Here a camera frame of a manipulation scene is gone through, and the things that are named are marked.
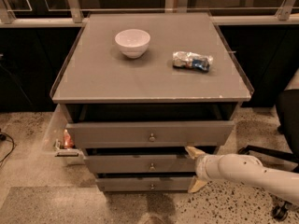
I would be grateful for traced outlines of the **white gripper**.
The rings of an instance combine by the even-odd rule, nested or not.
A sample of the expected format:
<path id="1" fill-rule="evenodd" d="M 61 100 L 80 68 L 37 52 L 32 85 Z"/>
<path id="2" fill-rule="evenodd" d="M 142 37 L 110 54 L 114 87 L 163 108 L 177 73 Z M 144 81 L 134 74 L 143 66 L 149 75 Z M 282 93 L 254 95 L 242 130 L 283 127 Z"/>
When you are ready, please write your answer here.
<path id="1" fill-rule="evenodd" d="M 221 156 L 209 155 L 201 149 L 192 146 L 186 146 L 185 150 L 191 159 L 195 160 L 194 176 L 188 188 L 189 193 L 195 193 L 207 184 L 207 181 L 221 179 L 219 171 L 219 160 Z"/>

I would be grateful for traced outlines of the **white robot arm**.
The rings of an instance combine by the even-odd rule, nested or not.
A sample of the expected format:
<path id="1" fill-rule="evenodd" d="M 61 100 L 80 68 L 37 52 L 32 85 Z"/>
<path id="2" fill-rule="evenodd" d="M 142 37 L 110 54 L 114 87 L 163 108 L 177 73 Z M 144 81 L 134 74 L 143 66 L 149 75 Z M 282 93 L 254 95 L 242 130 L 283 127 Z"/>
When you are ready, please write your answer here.
<path id="1" fill-rule="evenodd" d="M 209 181 L 226 180 L 261 188 L 269 193 L 299 205 L 299 174 L 264 167 L 254 156 L 225 154 L 212 155 L 192 146 L 185 150 L 194 160 L 195 176 L 188 192 L 195 193 Z"/>

